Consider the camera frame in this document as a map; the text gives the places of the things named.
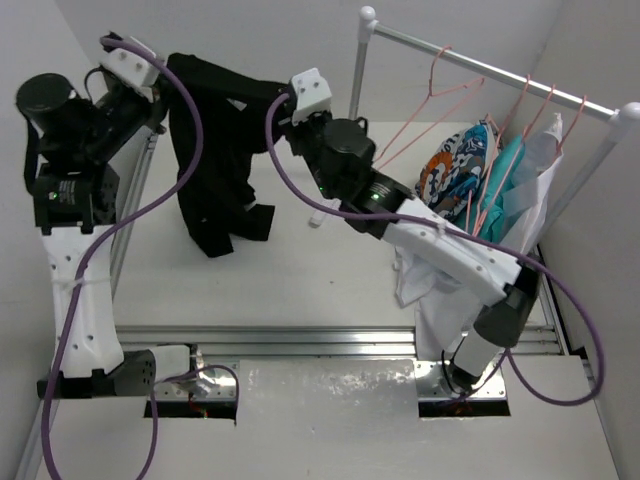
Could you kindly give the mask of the black shirt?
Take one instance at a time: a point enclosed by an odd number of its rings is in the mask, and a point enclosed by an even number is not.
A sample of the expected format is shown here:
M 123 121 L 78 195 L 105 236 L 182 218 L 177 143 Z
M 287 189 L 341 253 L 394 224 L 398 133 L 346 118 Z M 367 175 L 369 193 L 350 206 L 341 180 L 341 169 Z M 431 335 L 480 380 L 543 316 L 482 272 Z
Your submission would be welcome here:
M 198 167 L 177 192 L 191 239 L 209 258 L 231 254 L 233 236 L 267 241 L 275 207 L 257 202 L 249 177 L 253 157 L 267 151 L 267 110 L 286 85 L 192 54 L 171 54 L 168 67 L 193 98 L 204 134 Z

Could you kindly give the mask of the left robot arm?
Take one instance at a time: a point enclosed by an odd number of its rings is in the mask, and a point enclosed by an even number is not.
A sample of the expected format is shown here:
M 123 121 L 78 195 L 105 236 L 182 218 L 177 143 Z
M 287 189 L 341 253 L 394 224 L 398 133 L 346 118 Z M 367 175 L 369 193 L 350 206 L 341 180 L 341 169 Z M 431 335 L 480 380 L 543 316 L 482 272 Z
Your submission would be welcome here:
M 77 268 L 90 245 L 118 219 L 119 176 L 110 160 L 142 128 L 160 131 L 166 109 L 100 68 L 107 91 L 82 97 L 58 73 L 24 82 L 16 108 L 27 127 L 24 182 L 35 227 L 46 251 L 54 304 L 52 380 L 37 384 L 56 399 L 146 396 L 159 361 L 149 350 L 126 352 L 117 338 L 111 287 L 111 240 L 91 256 L 83 278 Z

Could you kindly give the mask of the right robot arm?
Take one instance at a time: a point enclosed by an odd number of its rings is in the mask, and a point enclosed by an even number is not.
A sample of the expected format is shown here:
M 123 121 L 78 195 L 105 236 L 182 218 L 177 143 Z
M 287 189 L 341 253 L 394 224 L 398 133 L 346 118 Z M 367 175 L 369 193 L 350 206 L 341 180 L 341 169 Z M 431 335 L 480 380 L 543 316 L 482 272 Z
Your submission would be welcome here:
M 465 233 L 372 166 L 375 144 L 364 118 L 335 119 L 328 112 L 280 122 L 294 155 L 307 165 L 318 190 L 336 207 L 291 191 L 306 204 L 341 218 L 355 231 L 416 255 L 460 282 L 482 308 L 456 347 L 444 376 L 468 392 L 500 351 L 513 348 L 539 291 L 536 262 Z

